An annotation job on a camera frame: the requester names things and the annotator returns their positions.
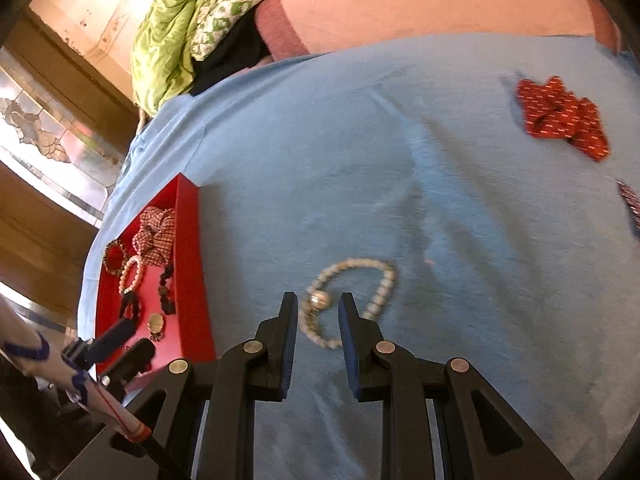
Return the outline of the red plaid scrunchie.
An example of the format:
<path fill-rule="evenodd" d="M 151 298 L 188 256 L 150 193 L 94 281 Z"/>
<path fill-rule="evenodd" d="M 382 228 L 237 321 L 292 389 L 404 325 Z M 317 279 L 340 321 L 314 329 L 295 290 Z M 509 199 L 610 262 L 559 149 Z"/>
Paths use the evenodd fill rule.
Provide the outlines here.
<path fill-rule="evenodd" d="M 176 212 L 149 206 L 140 214 L 140 228 L 132 246 L 146 266 L 163 268 L 171 263 L 176 236 Z"/>

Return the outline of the red jewelry tray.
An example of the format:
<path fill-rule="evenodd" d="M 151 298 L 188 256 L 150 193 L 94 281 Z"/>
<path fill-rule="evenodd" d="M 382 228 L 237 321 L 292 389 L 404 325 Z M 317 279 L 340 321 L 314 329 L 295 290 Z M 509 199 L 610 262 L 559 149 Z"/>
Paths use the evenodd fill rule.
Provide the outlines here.
<path fill-rule="evenodd" d="M 143 264 L 132 246 L 140 228 L 140 214 L 149 206 L 176 212 L 171 263 L 163 268 Z M 183 174 L 177 174 L 126 226 L 102 244 L 94 336 L 104 334 L 120 318 L 131 318 L 136 332 L 106 361 L 96 364 L 96 374 L 101 376 L 139 339 L 150 339 L 148 318 L 154 312 L 165 317 L 164 336 L 159 342 L 150 339 L 155 344 L 151 370 L 139 376 L 149 376 L 178 359 L 199 363 L 216 358 L 198 220 L 198 187 Z"/>

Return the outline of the gold oval brooch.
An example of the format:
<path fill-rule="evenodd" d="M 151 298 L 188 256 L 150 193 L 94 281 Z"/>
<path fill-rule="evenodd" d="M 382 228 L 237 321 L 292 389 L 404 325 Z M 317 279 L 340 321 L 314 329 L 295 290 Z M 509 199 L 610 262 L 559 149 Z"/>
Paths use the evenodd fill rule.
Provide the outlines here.
<path fill-rule="evenodd" d="M 152 313 L 148 318 L 149 338 L 154 342 L 163 339 L 165 331 L 165 317 L 160 312 Z"/>

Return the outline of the stained glass door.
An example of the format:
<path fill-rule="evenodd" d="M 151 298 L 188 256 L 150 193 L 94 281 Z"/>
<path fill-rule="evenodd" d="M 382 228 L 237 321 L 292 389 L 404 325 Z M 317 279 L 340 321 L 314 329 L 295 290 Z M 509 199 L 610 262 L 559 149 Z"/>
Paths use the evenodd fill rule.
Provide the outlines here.
<path fill-rule="evenodd" d="M 99 229 L 124 156 L 1 50 L 1 161 Z"/>

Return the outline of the blue bed blanket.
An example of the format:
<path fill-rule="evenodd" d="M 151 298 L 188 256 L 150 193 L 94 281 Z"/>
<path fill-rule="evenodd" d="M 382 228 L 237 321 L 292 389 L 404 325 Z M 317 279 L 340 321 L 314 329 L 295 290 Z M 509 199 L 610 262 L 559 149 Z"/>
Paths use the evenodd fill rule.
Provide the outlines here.
<path fill-rule="evenodd" d="M 594 162 L 524 130 L 521 79 L 597 105 Z M 375 258 L 397 272 L 383 334 L 469 360 L 578 479 L 600 476 L 639 413 L 639 242 L 617 180 L 639 184 L 639 67 L 594 40 L 408 38 L 273 63 L 166 103 L 134 139 L 85 266 L 176 174 L 198 187 L 218 352 L 288 290 Z"/>

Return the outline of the small purple hair clip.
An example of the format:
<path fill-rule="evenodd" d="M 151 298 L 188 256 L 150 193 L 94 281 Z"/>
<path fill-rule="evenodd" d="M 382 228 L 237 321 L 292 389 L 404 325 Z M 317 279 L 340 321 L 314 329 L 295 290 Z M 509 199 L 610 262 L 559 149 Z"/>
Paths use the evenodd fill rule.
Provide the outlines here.
<path fill-rule="evenodd" d="M 634 190 L 622 180 L 617 180 L 617 189 L 620 198 L 623 200 L 629 218 L 629 225 L 634 237 L 640 238 L 640 202 Z"/>

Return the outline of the red dotted scrunchie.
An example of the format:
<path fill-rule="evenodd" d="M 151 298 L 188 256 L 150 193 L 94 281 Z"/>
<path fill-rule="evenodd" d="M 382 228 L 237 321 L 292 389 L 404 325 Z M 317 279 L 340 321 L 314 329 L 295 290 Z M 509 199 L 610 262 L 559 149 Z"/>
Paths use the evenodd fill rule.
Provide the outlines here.
<path fill-rule="evenodd" d="M 559 76 L 544 84 L 521 79 L 515 95 L 524 130 L 533 138 L 565 141 L 594 162 L 602 162 L 611 153 L 597 105 L 567 90 Z"/>

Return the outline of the black folded cloth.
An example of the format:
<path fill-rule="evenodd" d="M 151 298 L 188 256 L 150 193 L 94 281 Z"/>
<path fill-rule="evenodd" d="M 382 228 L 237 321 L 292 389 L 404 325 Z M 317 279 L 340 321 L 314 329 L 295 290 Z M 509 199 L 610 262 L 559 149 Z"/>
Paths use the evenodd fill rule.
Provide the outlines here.
<path fill-rule="evenodd" d="M 256 9 L 252 9 L 243 15 L 202 62 L 193 61 L 190 96 L 198 96 L 218 82 L 268 58 L 270 51 L 258 32 L 255 13 Z"/>

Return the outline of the green quilted comforter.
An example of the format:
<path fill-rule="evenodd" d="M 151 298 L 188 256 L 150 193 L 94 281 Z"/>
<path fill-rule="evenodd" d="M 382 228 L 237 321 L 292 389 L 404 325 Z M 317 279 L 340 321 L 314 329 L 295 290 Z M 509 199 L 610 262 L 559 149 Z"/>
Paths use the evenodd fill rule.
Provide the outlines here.
<path fill-rule="evenodd" d="M 232 27 L 262 0 L 153 0 L 130 51 L 132 96 L 155 116 L 193 86 L 204 61 Z"/>

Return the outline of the pink bolster cushion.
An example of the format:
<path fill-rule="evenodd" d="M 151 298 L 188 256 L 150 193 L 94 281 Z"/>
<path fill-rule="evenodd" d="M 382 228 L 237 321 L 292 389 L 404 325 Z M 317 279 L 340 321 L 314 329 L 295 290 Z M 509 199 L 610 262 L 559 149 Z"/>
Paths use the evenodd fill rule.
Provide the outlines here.
<path fill-rule="evenodd" d="M 255 23 L 275 60 L 450 32 L 586 36 L 613 53 L 624 46 L 599 0 L 265 0 Z"/>

